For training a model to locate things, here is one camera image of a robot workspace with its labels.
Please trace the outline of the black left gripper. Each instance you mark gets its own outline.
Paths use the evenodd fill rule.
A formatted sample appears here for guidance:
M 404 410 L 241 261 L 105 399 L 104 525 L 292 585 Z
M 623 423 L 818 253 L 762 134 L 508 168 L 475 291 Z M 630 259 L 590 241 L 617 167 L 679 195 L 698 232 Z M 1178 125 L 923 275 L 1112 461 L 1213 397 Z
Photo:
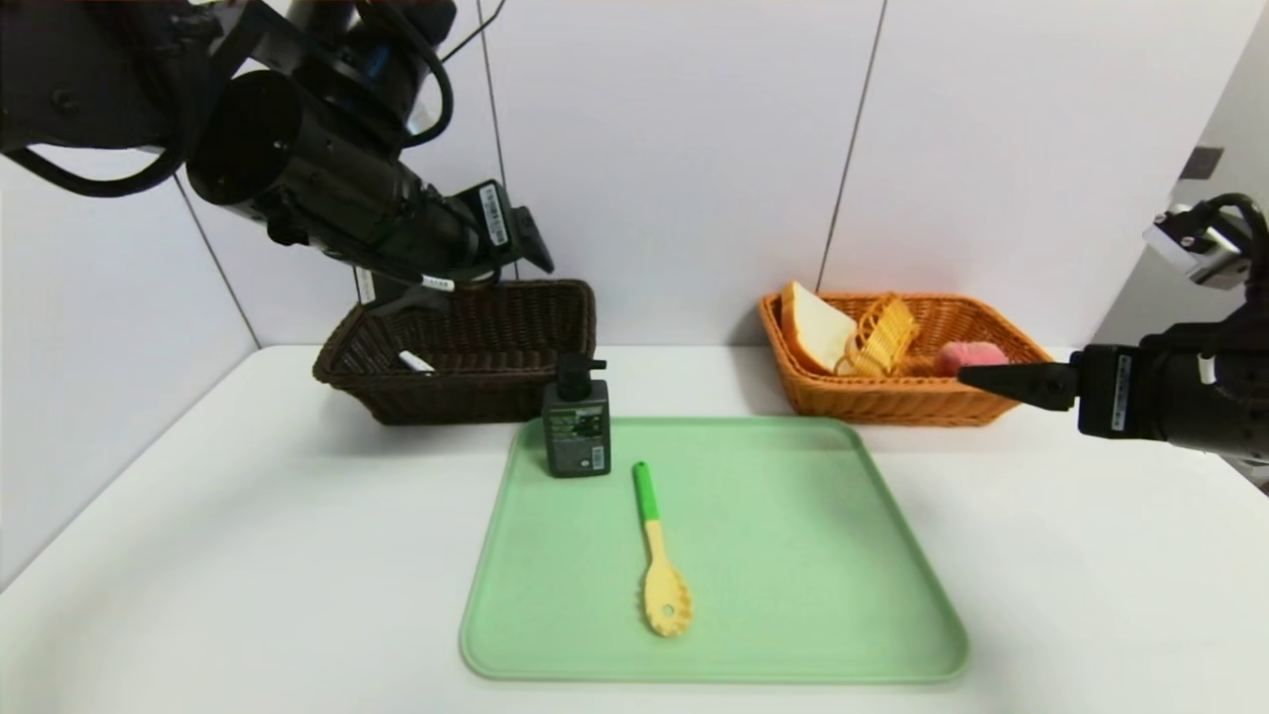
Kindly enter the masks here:
M 486 180 L 453 195 L 412 178 L 387 230 L 387 276 L 405 285 L 471 285 L 508 264 L 543 273 L 556 263 L 530 209 L 508 207 L 503 185 Z

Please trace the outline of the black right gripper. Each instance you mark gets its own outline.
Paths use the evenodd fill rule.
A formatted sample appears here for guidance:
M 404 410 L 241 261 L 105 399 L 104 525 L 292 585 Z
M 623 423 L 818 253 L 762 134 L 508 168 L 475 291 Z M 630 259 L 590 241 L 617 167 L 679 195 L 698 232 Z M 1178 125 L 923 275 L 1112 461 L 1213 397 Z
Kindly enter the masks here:
M 961 367 L 957 379 L 1038 410 L 1065 412 L 1079 388 L 1080 432 L 1169 443 L 1264 462 L 1266 342 L 1209 346 L 1211 328 L 1167 328 L 1137 345 L 1088 345 L 1070 363 Z

